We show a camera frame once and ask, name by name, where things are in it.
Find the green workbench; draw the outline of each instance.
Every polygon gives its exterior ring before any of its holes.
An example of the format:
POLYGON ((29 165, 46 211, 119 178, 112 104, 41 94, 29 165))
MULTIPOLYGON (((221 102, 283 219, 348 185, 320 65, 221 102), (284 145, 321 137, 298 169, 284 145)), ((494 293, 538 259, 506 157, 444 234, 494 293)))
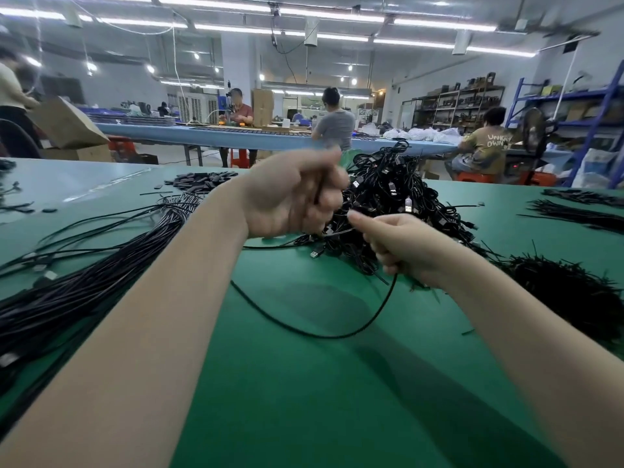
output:
MULTIPOLYGON (((150 205, 157 195, 138 194, 199 170, 207 169, 154 167, 91 200, 59 203, 54 214, 8 223, 0 227, 0 262, 29 252, 44 235, 76 220, 150 205)), ((526 202, 540 188, 428 184, 443 202, 485 203, 460 211, 479 226, 477 239, 494 251, 531 253, 534 241, 547 258, 581 261, 624 285, 621 236, 516 215, 527 213, 526 202)), ((120 243, 152 225, 142 220, 84 246, 120 243)), ((307 247, 242 251, 233 280, 263 309, 302 329, 338 334, 360 327, 388 287, 347 261, 311 259, 309 253, 307 247)), ((65 261, 54 271, 66 273, 91 259, 65 261)), ((28 287, 35 277, 28 272, 3 279, 0 297, 28 287)), ((172 467, 563 466, 479 335, 463 334, 472 326, 457 305, 440 290, 410 288, 399 278, 377 321, 340 341, 285 331, 230 288, 172 467)), ((0 413, 51 358, 30 365, 0 399, 0 413)))

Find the black hair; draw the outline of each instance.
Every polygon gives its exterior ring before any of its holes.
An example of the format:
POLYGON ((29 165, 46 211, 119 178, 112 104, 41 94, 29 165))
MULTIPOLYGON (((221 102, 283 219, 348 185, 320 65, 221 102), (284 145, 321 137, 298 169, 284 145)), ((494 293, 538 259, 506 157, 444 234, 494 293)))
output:
POLYGON ((486 111, 486 114, 483 115, 483 120, 486 121, 488 125, 500 126, 505 121, 506 113, 507 109, 505 107, 494 107, 486 111))
POLYGON ((0 46, 0 59, 17 60, 18 56, 11 49, 0 46))
POLYGON ((338 93, 338 89, 335 86, 329 86, 323 92, 321 99, 323 103, 335 107, 340 101, 340 93, 338 93))

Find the blue metal shelving rack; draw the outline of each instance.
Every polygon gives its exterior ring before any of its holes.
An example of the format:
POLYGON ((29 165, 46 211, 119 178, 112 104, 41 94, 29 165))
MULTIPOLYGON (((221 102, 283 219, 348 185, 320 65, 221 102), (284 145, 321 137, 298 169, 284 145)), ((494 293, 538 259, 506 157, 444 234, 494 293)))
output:
MULTIPOLYGON (((564 186, 570 187, 572 185, 572 181, 576 176, 578 169, 581 166, 581 161, 589 151, 590 143, 592 142, 593 137, 596 135, 598 128, 605 126, 615 126, 624 128, 624 122, 619 123, 603 123, 602 118, 605 116, 609 108, 609 104, 611 100, 618 96, 624 97, 624 86, 620 86, 620 78, 624 74, 624 60, 620 62, 620 66, 618 70, 615 72, 611 83, 605 89, 602 90, 589 90, 588 92, 573 92, 573 93, 564 93, 563 101, 566 100, 583 100, 589 98, 602 98, 602 102, 600 104, 600 111, 598 115, 590 120, 579 120, 575 122, 558 122, 559 126, 576 126, 576 127, 587 127, 589 131, 587 132, 587 137, 585 138, 585 142, 583 147, 579 149, 576 153, 574 153, 574 166, 570 171, 570 176, 566 179, 564 186)), ((530 107, 536 107, 540 105, 544 101, 558 101, 560 94, 548 95, 548 96, 539 96, 539 95, 529 95, 526 97, 521 97, 521 91, 523 86, 539 86, 542 87, 542 84, 525 84, 524 77, 522 77, 518 83, 518 88, 515 91, 515 96, 513 99, 513 105, 511 107, 511 111, 509 112, 509 116, 507 117, 507 123, 505 127, 509 127, 509 125, 519 124, 521 123, 521 119, 514 118, 519 113, 522 113, 525 109, 530 107), (515 111, 516 105, 519 101, 525 102, 525 107, 515 111)), ((617 141, 613 143, 612 151, 620 151, 622 145, 624 144, 624 129, 617 141)), ((621 180, 624 175, 624 160, 620 162, 619 166, 615 171, 612 171, 608 188, 615 188, 618 182, 621 180)))

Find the gray t-shirt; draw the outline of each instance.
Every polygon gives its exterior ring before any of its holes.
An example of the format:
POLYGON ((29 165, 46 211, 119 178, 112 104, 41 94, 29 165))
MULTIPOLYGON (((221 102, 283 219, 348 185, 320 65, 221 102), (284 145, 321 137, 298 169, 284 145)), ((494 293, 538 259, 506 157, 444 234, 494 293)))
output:
POLYGON ((341 150, 346 151, 351 148, 353 125, 355 125, 353 113, 340 109, 322 117, 315 131, 322 136, 326 147, 338 145, 341 150))

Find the standing fan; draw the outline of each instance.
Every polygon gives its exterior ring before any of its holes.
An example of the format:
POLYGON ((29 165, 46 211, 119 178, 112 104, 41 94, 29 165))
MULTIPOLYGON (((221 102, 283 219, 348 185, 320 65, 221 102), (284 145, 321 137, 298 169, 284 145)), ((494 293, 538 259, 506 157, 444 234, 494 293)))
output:
POLYGON ((540 109, 530 109, 524 115, 522 145, 526 152, 534 157, 524 185, 531 184, 535 168, 539 164, 540 159, 542 159, 549 137, 556 130, 557 122, 553 118, 547 120, 540 109))

